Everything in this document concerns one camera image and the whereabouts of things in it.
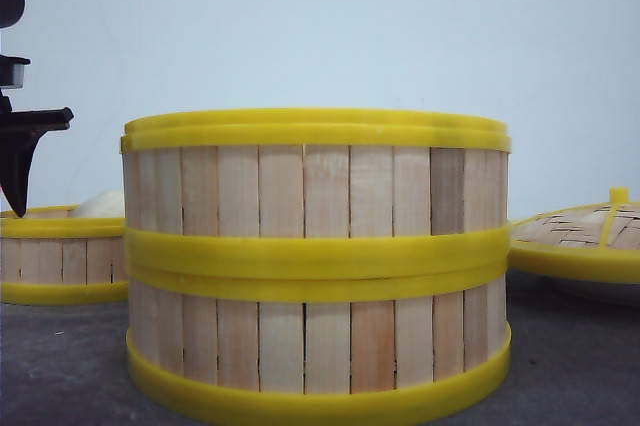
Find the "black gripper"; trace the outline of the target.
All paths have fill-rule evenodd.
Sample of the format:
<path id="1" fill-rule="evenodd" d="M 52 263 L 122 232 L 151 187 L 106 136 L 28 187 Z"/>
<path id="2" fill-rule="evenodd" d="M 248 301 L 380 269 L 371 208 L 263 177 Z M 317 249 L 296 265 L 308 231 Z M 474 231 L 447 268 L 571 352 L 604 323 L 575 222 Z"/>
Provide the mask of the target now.
<path id="1" fill-rule="evenodd" d="M 25 0 L 1 0 L 1 29 L 23 16 Z M 28 58 L 1 55 L 1 89 L 20 89 Z M 49 131 L 66 130 L 74 117 L 70 108 L 1 112 L 1 188 L 18 217 L 27 209 L 28 180 L 39 139 Z"/>

